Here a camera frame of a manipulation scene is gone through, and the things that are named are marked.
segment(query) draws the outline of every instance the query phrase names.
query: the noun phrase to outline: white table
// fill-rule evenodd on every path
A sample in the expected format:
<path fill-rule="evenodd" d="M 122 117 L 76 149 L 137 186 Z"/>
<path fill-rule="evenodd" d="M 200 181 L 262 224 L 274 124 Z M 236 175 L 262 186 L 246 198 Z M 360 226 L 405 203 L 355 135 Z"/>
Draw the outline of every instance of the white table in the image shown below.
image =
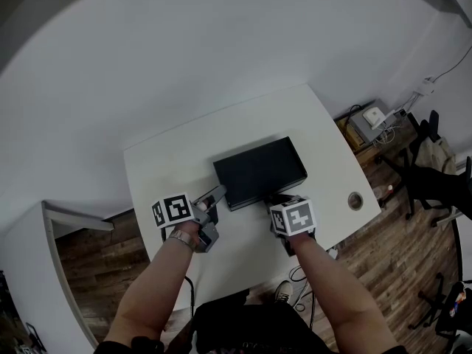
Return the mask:
<path fill-rule="evenodd" d="M 316 238 L 326 249 L 373 219 L 380 208 L 339 129 L 307 85 L 258 97 L 216 111 L 125 150 L 133 205 L 149 258 L 162 239 L 151 204 L 159 197 L 188 192 L 195 199 L 218 185 L 213 162 L 289 136 L 308 172 L 305 182 L 287 194 L 313 201 Z M 347 204 L 359 192 L 364 205 Z M 230 212 L 218 205 L 220 239 L 208 254 L 193 256 L 187 276 L 196 289 L 196 305 L 252 287 L 298 265 L 269 231 L 263 202 Z M 176 309 L 190 305 L 184 283 Z"/>

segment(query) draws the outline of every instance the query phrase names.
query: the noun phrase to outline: tabletop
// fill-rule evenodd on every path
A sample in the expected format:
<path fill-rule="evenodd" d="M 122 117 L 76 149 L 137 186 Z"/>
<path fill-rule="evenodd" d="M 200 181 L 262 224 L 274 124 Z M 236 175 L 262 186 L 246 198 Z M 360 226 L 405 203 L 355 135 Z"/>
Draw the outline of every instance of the tabletop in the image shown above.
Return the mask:
<path fill-rule="evenodd" d="M 158 198 L 187 192 L 196 199 L 218 185 L 213 162 L 289 136 L 308 178 L 285 194 L 311 198 L 325 249 L 380 213 L 372 189 L 341 132 L 308 85 L 232 105 L 149 138 L 124 152 L 139 229 L 149 258 L 162 245 L 151 209 Z M 363 206 L 351 209 L 352 192 Z M 194 254 L 187 276 L 200 305 L 250 288 L 298 265 L 269 231 L 263 202 L 230 212 L 218 204 L 219 240 L 207 254 Z M 175 309 L 190 305 L 184 283 Z"/>

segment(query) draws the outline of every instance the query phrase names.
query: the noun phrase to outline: black rectangular box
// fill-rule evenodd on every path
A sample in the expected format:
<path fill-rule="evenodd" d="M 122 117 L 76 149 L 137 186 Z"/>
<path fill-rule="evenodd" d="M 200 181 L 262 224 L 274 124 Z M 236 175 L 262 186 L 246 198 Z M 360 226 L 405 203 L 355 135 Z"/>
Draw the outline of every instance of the black rectangular box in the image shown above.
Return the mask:
<path fill-rule="evenodd" d="M 307 171 L 290 138 L 276 140 L 213 163 L 226 186 L 231 211 L 300 185 Z"/>

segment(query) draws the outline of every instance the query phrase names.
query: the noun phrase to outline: silver watch strap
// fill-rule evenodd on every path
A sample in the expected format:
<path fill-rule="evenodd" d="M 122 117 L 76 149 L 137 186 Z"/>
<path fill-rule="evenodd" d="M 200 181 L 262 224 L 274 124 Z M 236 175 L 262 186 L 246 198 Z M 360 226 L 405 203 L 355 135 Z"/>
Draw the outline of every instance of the silver watch strap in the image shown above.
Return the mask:
<path fill-rule="evenodd" d="M 174 229 L 169 235 L 169 238 L 171 237 L 186 244 L 193 251 L 197 249 L 197 245 L 195 244 L 195 241 L 193 240 L 192 236 L 190 236 L 188 233 L 184 231 L 181 231 L 180 229 Z"/>

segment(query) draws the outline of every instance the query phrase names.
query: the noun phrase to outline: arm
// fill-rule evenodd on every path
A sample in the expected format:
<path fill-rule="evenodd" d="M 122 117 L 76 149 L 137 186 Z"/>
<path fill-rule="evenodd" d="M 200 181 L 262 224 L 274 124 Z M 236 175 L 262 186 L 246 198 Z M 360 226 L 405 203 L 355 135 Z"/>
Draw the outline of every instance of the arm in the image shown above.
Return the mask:
<path fill-rule="evenodd" d="M 341 353 L 380 354 L 398 346 L 375 300 L 347 269 L 307 234 L 290 242 Z"/>
<path fill-rule="evenodd" d="M 198 242 L 198 224 L 188 221 L 179 224 L 178 228 Z M 160 339 L 192 254 L 192 249 L 181 241 L 166 240 L 150 265 L 126 291 L 105 341 L 131 347 L 131 340 L 137 336 Z"/>

